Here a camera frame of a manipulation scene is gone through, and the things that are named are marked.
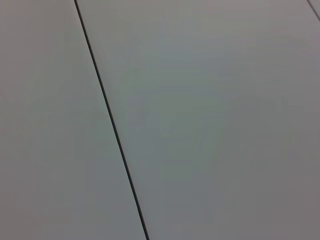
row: white wall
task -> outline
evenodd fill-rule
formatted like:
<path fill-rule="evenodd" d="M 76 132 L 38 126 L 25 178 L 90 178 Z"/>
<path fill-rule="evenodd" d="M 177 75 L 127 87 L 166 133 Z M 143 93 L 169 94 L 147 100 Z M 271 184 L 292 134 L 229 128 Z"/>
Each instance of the white wall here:
<path fill-rule="evenodd" d="M 3 0 L 0 36 L 0 239 L 145 239 L 74 2 Z"/>
<path fill-rule="evenodd" d="M 78 0 L 152 240 L 319 238 L 305 0 Z"/>

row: gray surface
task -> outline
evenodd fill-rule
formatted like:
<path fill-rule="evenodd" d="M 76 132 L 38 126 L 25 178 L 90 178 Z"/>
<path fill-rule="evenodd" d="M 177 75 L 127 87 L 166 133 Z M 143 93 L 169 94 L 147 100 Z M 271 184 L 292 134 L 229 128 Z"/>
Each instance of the gray surface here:
<path fill-rule="evenodd" d="M 0 36 L 0 239 L 145 239 L 74 2 L 3 0 Z"/>
<path fill-rule="evenodd" d="M 311 4 L 316 14 L 320 18 L 320 0 L 309 0 L 309 3 Z"/>
<path fill-rule="evenodd" d="M 305 0 L 79 0 L 152 240 L 319 239 Z"/>

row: white surface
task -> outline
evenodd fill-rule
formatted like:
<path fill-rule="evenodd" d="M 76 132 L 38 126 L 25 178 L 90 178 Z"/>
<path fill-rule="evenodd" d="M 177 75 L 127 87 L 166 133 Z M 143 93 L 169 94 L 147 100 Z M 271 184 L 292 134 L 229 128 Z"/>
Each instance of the white surface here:
<path fill-rule="evenodd" d="M 145 239 L 74 2 L 3 0 L 0 36 L 0 239 Z"/>
<path fill-rule="evenodd" d="M 152 240 L 319 239 L 305 0 L 78 0 Z"/>

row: white panel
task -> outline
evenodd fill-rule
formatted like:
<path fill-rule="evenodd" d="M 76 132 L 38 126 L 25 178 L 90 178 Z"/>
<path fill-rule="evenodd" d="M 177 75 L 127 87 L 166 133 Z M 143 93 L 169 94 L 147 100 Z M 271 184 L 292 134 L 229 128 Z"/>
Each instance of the white panel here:
<path fill-rule="evenodd" d="M 152 240 L 319 239 L 305 0 L 78 0 Z"/>
<path fill-rule="evenodd" d="M 2 0 L 0 36 L 0 239 L 145 239 L 74 2 Z"/>

